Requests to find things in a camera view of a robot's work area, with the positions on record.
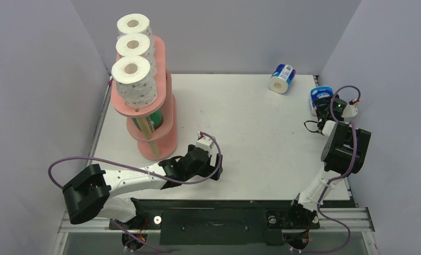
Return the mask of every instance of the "tabletop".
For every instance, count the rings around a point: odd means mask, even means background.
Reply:
[[[308,132],[312,75],[296,75],[288,91],[268,88],[270,75],[173,74],[177,100],[178,146],[185,155],[197,133],[217,139],[223,154],[220,180],[166,190],[143,190],[124,197],[138,199],[291,200],[311,183],[319,169],[327,137]],[[108,105],[95,157],[143,167],[145,159],[126,129],[126,117]],[[118,167],[100,163],[102,169]],[[344,182],[326,200],[349,200]]]

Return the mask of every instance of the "paper roll core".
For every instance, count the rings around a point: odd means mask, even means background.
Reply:
[[[138,48],[140,46],[140,43],[139,43],[139,41],[132,40],[132,41],[127,42],[126,46],[129,49],[135,49],[135,48]]]
[[[136,64],[131,63],[124,68],[124,72],[127,74],[133,74],[136,73],[138,69],[139,67]]]
[[[127,23],[127,26],[130,28],[136,27],[139,25],[139,21],[138,20],[129,20],[129,22]]]

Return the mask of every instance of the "robotic arm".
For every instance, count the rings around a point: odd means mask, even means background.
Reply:
[[[137,216],[137,210],[141,210],[138,201],[118,195],[173,188],[181,185],[175,181],[184,182],[196,175],[207,177],[216,167],[210,164],[213,146],[210,138],[199,136],[196,145],[188,145],[185,156],[141,168],[145,172],[102,170],[99,164],[89,165],[62,188],[71,224],[81,224],[95,217],[113,218],[122,223],[130,221]],[[211,178],[217,181],[221,173],[222,167]]]

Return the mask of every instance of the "blue label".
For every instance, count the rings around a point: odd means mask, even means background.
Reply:
[[[325,98],[325,97],[332,97],[334,92],[331,87],[328,86],[321,86],[316,87],[310,90],[310,99],[312,102],[312,107],[315,107],[315,100]]]
[[[293,78],[295,77],[296,70],[289,65],[278,65],[276,71],[271,75],[271,77],[279,77],[287,81],[287,84],[290,84]]]

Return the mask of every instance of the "metal bolt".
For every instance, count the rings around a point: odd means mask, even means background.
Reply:
[[[276,224],[276,217],[275,216],[270,216],[270,217],[268,217],[268,222],[270,223],[270,224]]]
[[[159,225],[161,222],[162,222],[162,217],[160,217],[160,216],[154,217],[154,223],[156,225]]]

